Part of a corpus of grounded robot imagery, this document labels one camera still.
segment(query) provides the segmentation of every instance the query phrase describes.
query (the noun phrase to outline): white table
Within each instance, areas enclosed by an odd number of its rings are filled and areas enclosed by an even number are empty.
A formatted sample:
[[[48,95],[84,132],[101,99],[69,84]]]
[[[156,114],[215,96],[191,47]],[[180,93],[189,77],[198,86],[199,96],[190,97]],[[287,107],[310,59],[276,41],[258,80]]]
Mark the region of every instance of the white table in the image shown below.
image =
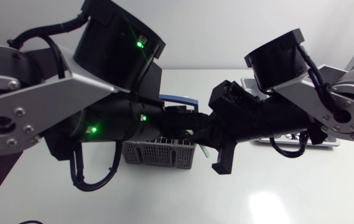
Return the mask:
[[[209,113],[213,87],[249,70],[166,70],[162,94],[199,100]],[[100,180],[113,160],[107,144],[85,146],[86,180]],[[197,148],[191,170],[126,164],[96,192],[77,190],[68,162],[44,142],[26,150],[0,187],[0,223],[354,223],[354,142],[308,149],[297,159],[270,145],[236,147],[231,175],[211,168]]]

